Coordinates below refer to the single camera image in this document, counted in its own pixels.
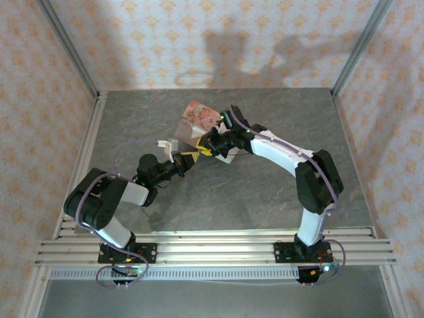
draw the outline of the gray marble surface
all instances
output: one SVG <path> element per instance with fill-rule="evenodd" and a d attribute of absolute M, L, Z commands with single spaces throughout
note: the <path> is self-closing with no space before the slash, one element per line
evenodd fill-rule
<path fill-rule="evenodd" d="M 132 139 L 159 140 L 174 135 L 188 103 L 197 100 L 217 111 L 238 105 L 252 125 L 260 123 L 302 148 L 328 150 L 344 183 L 341 209 L 327 227 L 370 226 L 366 207 L 339 116 L 323 88 L 183 89 L 109 92 L 91 167 L 112 170 L 117 147 Z M 146 153 L 165 161 L 148 144 L 131 144 L 117 158 L 118 171 L 136 174 Z M 115 215 L 130 230 L 195 231 L 290 229 L 299 227 L 301 205 L 295 180 L 267 159 L 237 156 L 231 164 L 202 156 L 184 179 L 174 177 L 148 208 L 121 203 Z"/>

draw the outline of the metal extrusion bar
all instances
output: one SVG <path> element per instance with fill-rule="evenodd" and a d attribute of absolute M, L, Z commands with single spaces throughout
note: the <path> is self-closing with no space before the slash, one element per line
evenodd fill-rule
<path fill-rule="evenodd" d="M 62 22 L 60 22 L 58 15 L 54 11 L 51 2 L 49 0 L 36 0 L 36 2 L 52 26 L 54 33 L 56 33 L 59 42 L 62 44 L 64 50 L 70 57 L 71 62 L 75 66 L 78 74 L 81 76 L 81 79 L 84 82 L 88 92 L 91 94 L 91 96 L 93 96 L 93 98 L 96 98 L 98 95 L 98 90 L 93 80 L 91 79 L 90 74 L 85 68 L 80 55 L 75 49 L 75 46 L 72 44 L 72 41 L 68 36 L 68 33 L 66 32 Z"/>
<path fill-rule="evenodd" d="M 38 317 L 50 271 L 51 268 L 48 267 L 33 269 L 18 318 Z"/>
<path fill-rule="evenodd" d="M 281 266 L 275 264 L 273 243 L 291 242 L 294 233 L 295 230 L 158 232 L 137 235 L 136 240 L 158 243 L 153 268 Z M 326 237 L 343 244 L 347 265 L 396 263 L 389 240 L 372 238 L 370 229 L 326 230 Z M 99 240 L 95 237 L 61 237 L 42 243 L 36 265 L 98 266 L 98 253 Z M 343 257 L 336 245 L 333 254 L 339 260 Z"/>
<path fill-rule="evenodd" d="M 411 303 L 405 292 L 397 266 L 380 266 L 384 286 L 387 291 L 394 318 L 414 317 Z"/>
<path fill-rule="evenodd" d="M 72 178 L 66 190 L 66 196 L 64 198 L 64 201 L 71 192 L 71 190 L 74 189 L 81 182 L 82 178 L 88 171 L 91 153 L 93 152 L 94 142 L 97 136 L 97 131 L 99 130 L 101 115 L 103 114 L 106 100 L 107 91 L 102 91 L 99 97 L 97 98 L 96 102 L 94 103 L 93 111 L 91 112 L 87 128 L 85 129 L 83 142 L 78 152 L 78 159 L 71 174 Z M 63 211 L 61 211 L 60 216 L 58 218 L 58 222 L 56 223 L 56 228 L 53 232 L 52 239 L 56 240 L 59 237 L 60 231 L 64 227 L 67 227 L 69 225 L 69 222 L 65 224 L 65 221 L 69 221 L 69 216 L 67 216 Z"/>
<path fill-rule="evenodd" d="M 360 57 L 364 53 L 368 43 L 371 41 L 371 38 L 376 33 L 378 25 L 386 15 L 392 2 L 393 0 L 379 0 L 379 2 L 377 3 L 376 8 L 374 9 L 370 19 L 366 23 L 366 26 L 362 31 L 358 42 L 356 43 L 352 53 L 350 53 L 350 56 L 346 61 L 342 72 L 340 73 L 339 77 L 336 80 L 336 83 L 334 84 L 331 90 L 331 95 L 333 97 L 336 97 L 341 92 L 343 86 L 345 85 L 349 76 L 353 72 L 353 69 L 358 63 Z"/>

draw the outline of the wall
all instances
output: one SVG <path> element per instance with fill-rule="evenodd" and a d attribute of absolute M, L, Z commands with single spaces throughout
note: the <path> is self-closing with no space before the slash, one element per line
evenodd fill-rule
<path fill-rule="evenodd" d="M 2 1 L 0 17 L 0 316 L 15 317 L 93 101 L 35 1 Z"/>
<path fill-rule="evenodd" d="M 377 0 L 52 0 L 99 89 L 331 87 Z"/>
<path fill-rule="evenodd" d="M 393 240 L 418 317 L 424 317 L 423 16 L 422 1 L 394 1 L 341 94 L 370 210 Z"/>

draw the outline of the purple cable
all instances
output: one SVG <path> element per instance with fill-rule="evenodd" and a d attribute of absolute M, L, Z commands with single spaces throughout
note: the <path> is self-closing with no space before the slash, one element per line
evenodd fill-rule
<path fill-rule="evenodd" d="M 106 178 L 106 177 L 109 177 L 109 176 L 115 176 L 115 177 L 117 177 L 117 175 L 116 174 L 112 174 L 112 173 L 104 173 L 104 174 L 101 174 L 100 176 L 98 176 L 97 178 L 95 178 L 94 180 L 93 180 L 93 182 L 89 185 L 89 187 L 86 189 L 86 191 L 84 192 L 84 194 L 82 195 L 82 198 L 81 198 L 81 200 L 79 201 L 79 203 L 78 203 L 78 206 L 77 206 L 77 211 L 76 211 L 76 213 L 75 213 L 75 220 L 76 220 L 76 223 L 77 223 L 77 225 L 79 226 L 79 227 L 82 227 L 83 229 L 87 229 L 87 230 L 89 230 L 91 233 L 94 233 L 97 237 L 99 237 L 100 238 L 100 240 L 102 240 L 102 241 L 104 241 L 108 246 L 110 246 L 111 248 L 113 248 L 114 250 L 117 250 L 118 252 L 121 252 L 121 253 L 124 253 L 124 254 L 128 254 L 128 255 L 131 255 L 131 256 L 134 256 L 134 257 L 137 257 L 137 258 L 139 258 L 139 259 L 141 259 L 144 263 L 146 263 L 146 268 L 143 270 L 143 272 L 140 274 L 140 275 L 138 275 L 137 276 L 137 278 L 135 279 L 135 280 L 132 280 L 131 282 L 129 282 L 128 284 L 126 284 L 127 286 L 129 286 L 129 285 L 131 285 L 131 284 L 133 284 L 133 283 L 136 283 L 136 282 L 139 282 L 140 280 L 141 280 L 141 278 L 143 278 L 146 274 L 147 274 L 147 271 L 148 271 L 148 261 L 147 261 L 147 259 L 146 258 L 144 258 L 143 256 L 141 256 L 141 255 L 139 255 L 139 254 L 137 254 L 137 253 L 133 253 L 133 252 L 130 252 L 130 251 L 128 251 L 128 250 L 124 250 L 124 249 L 122 249 L 122 248 L 119 248 L 118 246 L 116 246 L 116 245 L 114 245 L 113 243 L 111 243 L 111 242 L 108 242 L 108 241 L 106 241 L 99 233 L 97 233 L 96 231 L 95 231 L 95 229 L 93 229 L 92 227 L 90 227 L 90 226 L 88 226 L 88 225 L 84 225 L 84 224 L 82 224 L 81 223 L 81 221 L 80 221 L 80 213 L 81 213 L 81 209 L 82 209 L 82 206 L 83 206 L 83 204 L 84 204 L 84 201 L 88 198 L 88 195 L 90 194 L 90 192 L 92 191 L 92 189 L 94 188 L 94 186 L 98 183 L 98 181 L 100 181 L 101 179 L 103 179 L 103 178 Z M 99 281 L 99 275 L 100 275 L 100 272 L 102 271 L 102 270 L 104 270 L 104 269 L 106 269 L 106 268 L 115 268 L 115 269 L 123 269 L 123 268 L 127 268 L 127 269 L 135 269 L 135 267 L 132 267 L 132 266 L 129 266 L 129 267 L 119 267 L 119 266 L 115 266 L 115 265 L 106 265 L 106 266 L 104 266 L 104 267 L 102 267 L 102 268 L 100 268 L 98 271 L 97 271 L 97 273 L 96 273 L 96 275 L 95 275 L 95 280 L 96 280 L 96 282 L 101 286 L 101 287 L 103 287 L 103 288 L 107 288 L 107 289 L 115 289 L 115 288 L 119 288 L 119 285 L 118 286 L 114 286 L 114 285 L 112 285 L 112 286 L 107 286 L 107 285 L 104 285 L 104 284 L 102 284 L 100 281 Z"/>
<path fill-rule="evenodd" d="M 150 141 L 150 140 L 144 140 L 144 139 L 136 139 L 136 140 L 130 140 L 130 141 L 126 141 L 126 142 L 124 142 L 124 143 L 122 143 L 119 147 L 118 147 L 118 149 L 117 149 L 117 151 L 116 151 L 116 153 L 115 153 L 115 155 L 113 156 L 113 161 L 112 161 L 112 167 L 113 167 L 113 172 L 117 175 L 118 174 L 118 172 L 117 172 L 117 167 L 116 167 L 116 159 L 117 159 L 117 156 L 118 156 L 118 153 L 121 151 L 121 149 L 122 148 L 124 148 L 126 145 L 128 145 L 128 144 L 158 144 L 158 142 L 157 141 Z"/>
<path fill-rule="evenodd" d="M 338 200 L 338 198 L 337 198 L 337 196 L 336 196 L 336 193 L 334 192 L 334 189 L 333 189 L 333 187 L 331 186 L 331 184 L 330 184 L 330 181 L 328 180 L 328 178 L 327 178 L 327 176 L 324 174 L 324 172 L 322 171 L 322 169 L 318 166 L 318 164 L 315 162 L 315 161 L 313 161 L 312 160 L 312 158 L 311 157 L 309 157 L 309 156 L 307 156 L 306 154 L 304 154 L 304 153 L 302 153 L 302 152 L 300 152 L 298 149 L 296 149 L 296 148 L 294 148 L 292 145 L 290 145 L 290 144 L 288 144 L 288 143 L 286 143 L 286 142 L 284 142 L 283 140 L 279 140 L 279 139 L 275 139 L 275 140 L 273 140 L 273 139 L 271 139 L 270 137 L 268 137 L 268 136 L 265 136 L 265 135 L 263 135 L 263 134 L 261 134 L 261 133 L 259 133 L 259 132 L 256 132 L 256 131 L 254 131 L 254 130 L 252 130 L 252 129 L 250 129 L 250 128 L 248 128 L 247 126 L 245 126 L 237 117 L 236 117 L 236 115 L 234 114 L 234 111 L 233 111 L 233 107 L 230 107 L 230 113 L 231 113 L 231 116 L 234 118 L 234 120 L 242 127 L 242 128 L 244 128 L 244 129 L 246 129 L 247 131 L 250 131 L 252 134 L 255 134 L 256 136 L 259 136 L 260 138 L 263 138 L 263 139 L 265 139 L 265 140 L 267 140 L 267 141 L 269 141 L 269 142 L 274 142 L 274 143 L 276 143 L 276 144 L 279 144 L 279 145 L 281 145 L 281 146 L 283 146 L 283 147 L 286 147 L 287 149 L 289 149 L 290 151 L 292 151 L 294 154 L 299 154 L 300 153 L 300 156 L 303 158 L 303 159 L 306 159 L 307 161 L 309 161 L 313 166 L 314 166 L 314 168 L 318 171 L 318 173 L 319 173 L 319 175 L 323 178 L 323 180 L 324 180 L 324 182 L 325 182 L 325 185 L 327 186 L 327 188 L 329 189 L 329 191 L 330 191 L 330 194 L 331 194 L 331 197 L 333 198 L 333 201 L 334 201 L 334 207 L 332 208 L 332 209 L 329 209 L 329 210 L 327 210 L 327 211 L 335 211 L 335 210 L 337 210 L 338 209 L 338 207 L 339 207 L 339 200 Z"/>
<path fill-rule="evenodd" d="M 316 283 L 306 284 L 306 285 L 314 286 L 314 285 L 322 285 L 322 284 L 328 283 L 328 282 L 334 280 L 338 275 L 340 275 L 340 273 L 345 268 L 345 265 L 346 265 L 346 251 L 345 251 L 345 248 L 343 247 L 342 243 L 340 243 L 337 240 L 333 240 L 333 239 L 323 240 L 323 242 L 333 242 L 333 243 L 336 243 L 337 245 L 340 246 L 340 249 L 342 250 L 342 255 L 343 255 L 343 261 L 342 261 L 342 264 L 340 266 L 340 270 L 338 272 L 336 272 L 336 274 L 334 274 L 330 278 L 324 280 L 323 282 L 316 282 Z"/>

